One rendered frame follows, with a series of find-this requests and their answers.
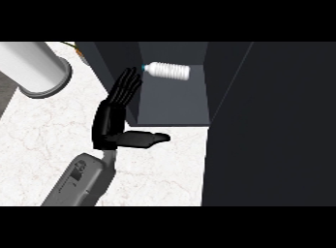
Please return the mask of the white water bottle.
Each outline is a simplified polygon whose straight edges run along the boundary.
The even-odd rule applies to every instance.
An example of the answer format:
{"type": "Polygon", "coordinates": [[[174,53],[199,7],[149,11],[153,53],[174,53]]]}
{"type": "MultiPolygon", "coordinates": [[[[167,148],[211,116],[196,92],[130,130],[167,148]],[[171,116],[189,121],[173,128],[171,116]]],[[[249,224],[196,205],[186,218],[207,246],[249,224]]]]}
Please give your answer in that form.
{"type": "Polygon", "coordinates": [[[142,66],[142,70],[152,77],[187,80],[190,75],[190,67],[184,65],[152,62],[142,66]]]}

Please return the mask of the small orange and green object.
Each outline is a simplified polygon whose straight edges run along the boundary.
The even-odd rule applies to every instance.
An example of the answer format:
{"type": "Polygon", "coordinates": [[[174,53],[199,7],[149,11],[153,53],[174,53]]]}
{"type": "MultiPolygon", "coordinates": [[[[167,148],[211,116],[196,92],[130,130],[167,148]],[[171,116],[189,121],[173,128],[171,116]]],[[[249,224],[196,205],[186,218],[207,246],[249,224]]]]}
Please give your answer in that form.
{"type": "Polygon", "coordinates": [[[78,56],[78,58],[80,58],[81,62],[83,62],[83,63],[89,66],[87,60],[86,60],[84,55],[83,55],[83,53],[81,53],[80,49],[77,48],[77,46],[75,46],[75,45],[72,45],[72,44],[71,44],[71,43],[68,43],[68,42],[61,42],[61,43],[62,43],[62,44],[65,44],[67,46],[69,46],[69,47],[72,47],[72,48],[74,48],[75,54],[77,54],[77,56],[78,56]]]}

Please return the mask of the dark grey cabinet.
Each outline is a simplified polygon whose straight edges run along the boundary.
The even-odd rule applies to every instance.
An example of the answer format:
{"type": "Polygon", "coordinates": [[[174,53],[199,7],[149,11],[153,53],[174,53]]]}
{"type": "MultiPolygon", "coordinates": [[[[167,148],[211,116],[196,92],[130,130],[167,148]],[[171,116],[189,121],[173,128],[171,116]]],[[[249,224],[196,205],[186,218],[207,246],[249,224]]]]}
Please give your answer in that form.
{"type": "Polygon", "coordinates": [[[78,42],[77,47],[106,89],[127,68],[153,62],[190,68],[187,80],[140,73],[142,86],[127,105],[130,126],[211,124],[248,54],[248,42],[78,42]]]}

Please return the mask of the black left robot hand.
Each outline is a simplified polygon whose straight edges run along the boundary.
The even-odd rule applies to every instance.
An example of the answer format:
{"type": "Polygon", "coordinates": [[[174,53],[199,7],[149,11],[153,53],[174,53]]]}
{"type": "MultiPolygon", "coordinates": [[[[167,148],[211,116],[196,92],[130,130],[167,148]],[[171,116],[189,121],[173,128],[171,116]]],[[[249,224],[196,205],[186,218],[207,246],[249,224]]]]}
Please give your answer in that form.
{"type": "Polygon", "coordinates": [[[118,147],[151,148],[170,141],[170,135],[124,129],[125,107],[142,85],[136,68],[125,68],[106,99],[96,109],[92,125],[92,142],[97,150],[117,150],[118,147]]]}

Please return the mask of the dark grey cabinet door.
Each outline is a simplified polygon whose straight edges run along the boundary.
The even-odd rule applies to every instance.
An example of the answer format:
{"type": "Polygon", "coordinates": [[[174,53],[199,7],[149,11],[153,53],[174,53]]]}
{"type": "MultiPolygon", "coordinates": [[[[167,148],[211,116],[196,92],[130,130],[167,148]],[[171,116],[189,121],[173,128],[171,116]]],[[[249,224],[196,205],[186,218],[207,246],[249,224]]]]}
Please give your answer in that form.
{"type": "Polygon", "coordinates": [[[255,43],[208,134],[204,205],[336,205],[336,43],[255,43]]]}

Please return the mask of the white cylindrical appliance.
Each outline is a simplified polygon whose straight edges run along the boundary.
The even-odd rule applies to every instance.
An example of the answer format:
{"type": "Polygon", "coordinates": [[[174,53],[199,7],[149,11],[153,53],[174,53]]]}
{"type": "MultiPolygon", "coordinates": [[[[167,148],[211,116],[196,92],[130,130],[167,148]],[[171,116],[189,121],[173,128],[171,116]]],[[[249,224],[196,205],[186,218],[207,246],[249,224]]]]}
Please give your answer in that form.
{"type": "Polygon", "coordinates": [[[0,72],[28,98],[44,99],[68,85],[72,66],[44,42],[0,42],[0,72]]]}

